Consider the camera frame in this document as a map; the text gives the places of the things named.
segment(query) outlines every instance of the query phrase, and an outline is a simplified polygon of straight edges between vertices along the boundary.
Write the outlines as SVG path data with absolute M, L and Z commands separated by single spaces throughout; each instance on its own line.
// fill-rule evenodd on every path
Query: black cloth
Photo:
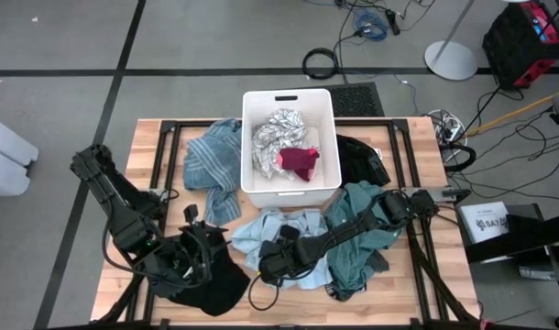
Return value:
M 379 187 L 390 182 L 378 153 L 352 137 L 336 135 L 338 158 L 341 162 L 341 188 L 347 183 L 367 181 Z
M 216 247 L 224 243 L 225 238 L 221 233 L 213 233 L 208 236 L 208 241 L 211 247 Z M 168 299 L 173 303 L 200 308 L 211 316 L 231 310 L 247 290 L 249 277 L 233 262 L 226 246 L 214 254 L 210 269 L 211 280 Z

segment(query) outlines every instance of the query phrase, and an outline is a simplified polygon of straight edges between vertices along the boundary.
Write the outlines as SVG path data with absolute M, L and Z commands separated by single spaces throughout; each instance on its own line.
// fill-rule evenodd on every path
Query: white cloth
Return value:
M 318 209 L 305 209 L 284 214 L 278 208 L 265 208 L 252 222 L 235 230 L 231 237 L 233 247 L 247 254 L 245 264 L 252 270 L 258 270 L 259 251 L 264 240 L 274 242 L 283 225 L 300 230 L 301 237 L 319 236 L 327 231 L 326 224 Z M 312 273 L 301 280 L 285 280 L 282 288 L 298 284 L 301 289 L 312 290 L 333 281 L 326 256 L 321 258 Z
M 294 180 L 294 174 L 278 164 L 278 153 L 284 148 L 301 145 L 307 133 L 301 112 L 280 109 L 271 114 L 266 124 L 255 126 L 254 131 L 253 167 L 268 179 L 277 172 Z

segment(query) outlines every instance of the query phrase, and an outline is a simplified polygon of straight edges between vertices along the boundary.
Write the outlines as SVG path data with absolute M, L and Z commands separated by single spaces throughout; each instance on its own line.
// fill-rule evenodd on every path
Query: black floor stripe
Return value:
M 434 73 L 428 68 L 346 68 L 349 74 L 399 74 L 429 75 Z M 328 72 L 326 68 L 311 68 L 312 73 Z M 120 73 L 110 69 L 68 69 L 68 70 L 0 70 L 0 77 L 112 77 Z M 138 77 L 234 77 L 234 76 L 273 76 L 301 75 L 301 68 L 238 68 L 238 69 L 124 69 L 124 76 Z M 478 68 L 476 75 L 490 75 L 490 68 Z M 559 67 L 552 67 L 545 74 L 559 74 Z
M 110 69 L 0 70 L 0 77 L 112 77 Z
M 139 27 L 139 22 L 141 21 L 145 3 L 146 0 L 137 1 L 135 14 L 133 15 L 131 25 L 126 35 L 125 45 L 121 51 L 121 56 L 116 67 L 113 82 L 111 83 L 110 90 L 106 97 L 106 102 L 104 103 L 103 112 L 94 134 L 93 143 L 102 143 L 104 141 L 104 137 L 106 136 L 106 129 L 108 128 L 108 123 L 115 108 L 116 97 L 118 95 L 121 82 L 123 81 L 123 73 L 125 71 L 129 55 L 131 54 L 131 49 L 133 48 L 133 42 L 135 41 L 135 35 Z M 81 182 L 78 186 L 78 192 L 76 193 L 76 198 L 74 199 L 74 204 L 71 208 L 68 224 L 66 225 L 66 230 L 61 238 L 60 249 L 53 264 L 51 276 L 49 277 L 48 285 L 39 307 L 38 316 L 33 326 L 35 329 L 47 328 L 49 325 L 49 319 L 51 318 L 53 307 L 56 299 L 58 298 L 58 293 L 60 292 L 61 282 L 68 265 L 71 248 L 73 246 L 74 239 L 76 238 L 76 233 L 82 218 L 82 212 L 86 203 L 87 195 L 88 187 Z

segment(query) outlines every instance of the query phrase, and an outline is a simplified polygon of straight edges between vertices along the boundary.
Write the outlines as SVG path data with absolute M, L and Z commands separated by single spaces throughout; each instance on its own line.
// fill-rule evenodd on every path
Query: white stand base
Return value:
M 443 46 L 444 41 L 434 42 L 424 52 L 424 61 L 435 74 L 452 81 L 462 81 L 471 78 L 477 72 L 477 60 L 473 52 L 467 47 L 450 41 L 443 53 L 434 62 L 434 57 Z

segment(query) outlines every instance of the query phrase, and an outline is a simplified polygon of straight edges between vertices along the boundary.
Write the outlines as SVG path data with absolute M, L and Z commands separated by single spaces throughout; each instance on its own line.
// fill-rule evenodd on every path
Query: black metal frame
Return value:
M 174 169 L 176 166 L 176 158 L 178 155 L 178 146 L 180 143 L 180 136 L 181 130 L 184 127 L 209 127 L 214 120 L 196 120 L 196 121 L 175 121 L 175 120 L 164 120 L 161 122 L 161 126 L 159 128 L 159 139 L 158 145 L 155 155 L 155 160 L 153 163 L 153 171 L 151 173 L 151 181 L 149 184 L 149 188 L 158 188 L 158 180 L 159 175 L 161 173 L 161 163 L 163 161 L 163 153 L 165 150 L 166 145 L 166 137 L 171 132 L 173 134 L 172 141 L 171 141 L 171 149 L 170 149 L 170 158 L 168 160 L 166 178 L 165 178 L 165 186 L 164 189 L 171 189 L 171 185 L 173 183 L 173 175 Z M 408 126 L 408 121 L 406 119 L 384 119 L 384 118 L 372 118 L 372 119 L 345 119 L 345 118 L 336 118 L 335 124 L 338 127 L 385 127 L 388 130 L 389 135 L 389 142 L 391 145 L 391 151 L 393 155 L 394 167 L 396 171 L 396 177 L 398 180 L 399 188 L 406 186 L 406 181 L 404 177 L 403 167 L 402 167 L 402 159 L 400 156 L 400 147 L 398 144 L 398 137 L 396 134 L 396 128 L 398 131 L 401 132 L 403 136 L 403 144 L 406 151 L 408 165 L 410 168 L 410 175 L 411 175 L 411 184 L 414 187 L 420 187 L 420 178 L 418 174 L 418 168 L 416 166 L 416 160 L 414 158 L 413 147 L 410 138 L 410 130 Z M 165 220 L 159 222 L 159 229 L 165 230 Z M 436 255 L 434 252 L 433 247 L 433 239 L 430 233 L 430 230 L 427 227 L 425 221 L 421 221 L 422 232 L 424 244 L 426 248 L 426 253 L 429 259 L 429 263 L 433 266 L 435 273 L 438 275 L 438 265 L 436 262 Z M 419 248 L 418 241 L 416 238 L 416 232 L 413 225 L 409 225 L 407 227 L 407 233 L 409 240 L 415 242 L 415 244 L 410 244 L 410 249 Z M 416 289 L 418 294 L 418 301 L 421 308 L 422 314 L 422 321 L 428 322 L 432 320 L 431 311 L 428 304 L 428 298 L 426 293 L 426 287 L 424 284 L 424 277 L 422 274 L 422 268 L 418 263 L 418 260 L 413 256 L 412 257 L 412 267 L 414 272 L 414 280 L 416 283 Z M 446 321 L 448 320 L 448 312 L 446 310 L 444 299 L 441 296 L 440 292 L 437 290 L 434 291 L 437 308 L 439 311 L 439 315 L 441 320 Z M 137 294 L 134 294 L 130 300 L 129 305 L 126 308 L 126 321 L 132 322 L 135 320 L 136 308 L 137 308 Z M 153 313 L 153 305 L 155 301 L 155 295 L 151 290 L 148 290 L 144 312 L 143 312 L 143 321 L 150 322 L 151 316 Z

